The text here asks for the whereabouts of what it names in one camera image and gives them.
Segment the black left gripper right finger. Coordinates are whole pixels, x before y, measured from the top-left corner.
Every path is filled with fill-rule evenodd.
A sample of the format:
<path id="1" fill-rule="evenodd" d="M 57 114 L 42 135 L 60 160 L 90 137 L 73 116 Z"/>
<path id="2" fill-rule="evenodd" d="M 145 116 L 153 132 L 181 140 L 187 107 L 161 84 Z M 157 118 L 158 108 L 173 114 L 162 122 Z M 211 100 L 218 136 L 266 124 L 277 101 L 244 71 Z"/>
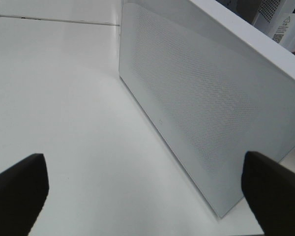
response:
<path id="1" fill-rule="evenodd" d="M 241 189 L 266 236 L 295 236 L 295 173 L 257 151 L 244 156 Z"/>

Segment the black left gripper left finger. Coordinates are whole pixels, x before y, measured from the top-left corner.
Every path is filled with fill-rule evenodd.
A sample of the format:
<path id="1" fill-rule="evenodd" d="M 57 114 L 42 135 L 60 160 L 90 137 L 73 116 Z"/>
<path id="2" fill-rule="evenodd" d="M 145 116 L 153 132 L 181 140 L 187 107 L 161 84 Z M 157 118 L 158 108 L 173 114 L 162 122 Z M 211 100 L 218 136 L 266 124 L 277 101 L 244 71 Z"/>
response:
<path id="1" fill-rule="evenodd" d="M 0 236 L 27 236 L 49 193 L 45 157 L 32 154 L 0 173 Z"/>

